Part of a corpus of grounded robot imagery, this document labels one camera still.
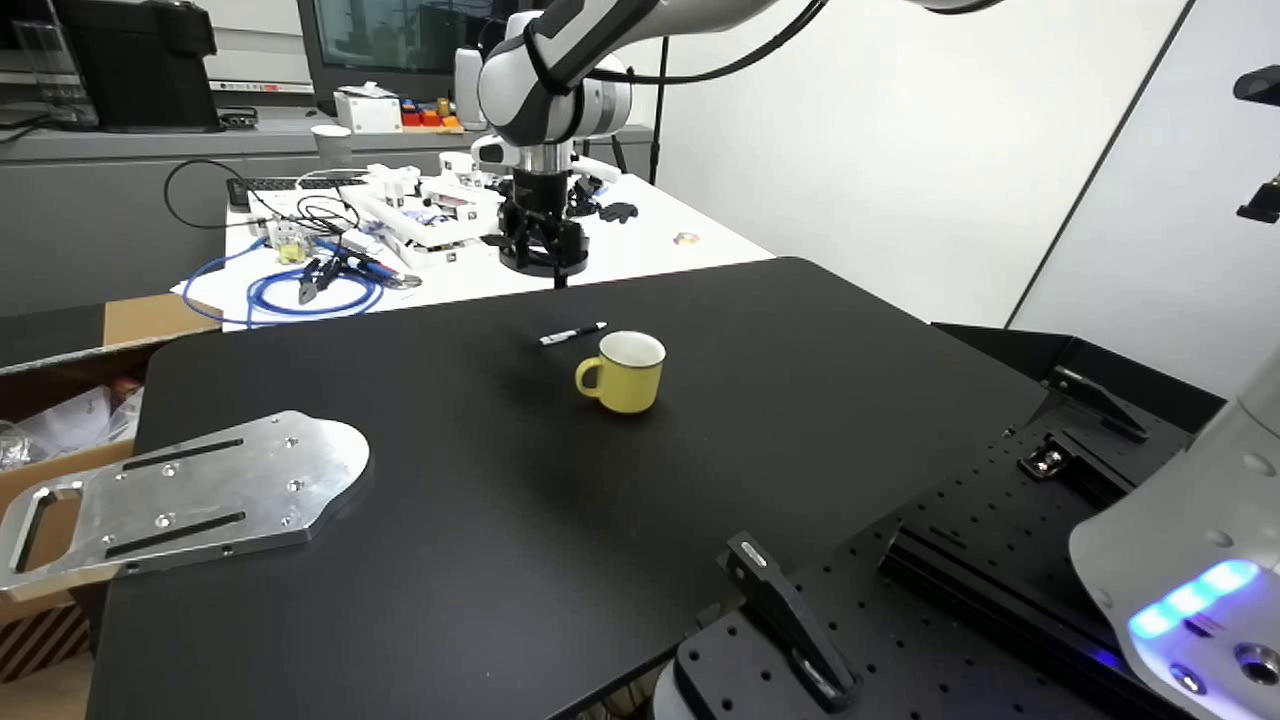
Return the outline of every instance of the black tabletop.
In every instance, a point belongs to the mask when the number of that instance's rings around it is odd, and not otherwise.
[[[573,389],[607,320],[668,350],[658,404]],[[175,342],[138,451],[280,409],[343,420],[364,488],[307,546],[111,584],[90,716],[553,716],[722,600],[972,459],[1041,389],[820,268],[769,260]]]

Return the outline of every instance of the black pen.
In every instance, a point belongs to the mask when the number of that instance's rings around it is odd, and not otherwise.
[[[552,333],[547,337],[538,338],[538,345],[547,347],[548,345],[556,345],[557,342],[564,342],[566,340],[572,340],[579,336],[598,333],[604,329],[608,323],[591,323],[585,328],[577,328],[573,331],[564,331],[562,333]]]

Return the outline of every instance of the mug handle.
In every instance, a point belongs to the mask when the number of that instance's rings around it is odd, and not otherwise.
[[[599,357],[588,357],[586,360],[582,360],[579,364],[577,373],[573,374],[573,382],[577,383],[577,392],[581,392],[588,397],[600,397],[599,384],[596,384],[595,387],[588,387],[582,384],[582,380],[586,378],[588,370],[590,370],[591,368],[599,368],[603,364],[604,360],[600,360]]]

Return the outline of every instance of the blue led light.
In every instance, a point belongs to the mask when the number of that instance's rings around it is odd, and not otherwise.
[[[1176,625],[1178,620],[1165,610],[1164,603],[1149,605],[1129,620],[1129,629],[1139,638],[1151,639]]]
[[[1155,605],[1148,605],[1129,620],[1129,630],[1142,639],[1151,639],[1201,612],[1222,596],[1230,594],[1258,575],[1258,566],[1248,560],[1226,560],[1206,570],[1199,578],[1178,587]]]
[[[1204,583],[1194,582],[1187,583],[1185,585],[1178,588],[1176,591],[1169,593],[1165,602],[1174,609],[1181,618],[1190,618],[1201,610],[1204,610],[1213,602],[1216,593],[1212,588],[1206,587]]]
[[[1219,597],[1238,591],[1258,574],[1258,566],[1248,560],[1228,560],[1219,562],[1208,573],[1201,575],[1204,584]]]

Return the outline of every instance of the gray cabinet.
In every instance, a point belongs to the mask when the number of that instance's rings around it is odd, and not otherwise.
[[[246,177],[316,169],[303,109],[264,109],[257,131],[214,135],[109,135],[38,131],[0,146],[0,316],[165,292],[223,254],[221,229],[180,224],[163,201],[165,176],[191,158],[212,158]],[[436,172],[444,150],[476,135],[356,136],[358,164]],[[628,169],[644,177],[648,128],[620,133]],[[613,163],[608,143],[591,156]],[[227,173],[192,165],[174,178],[174,209],[197,224],[224,222]]]

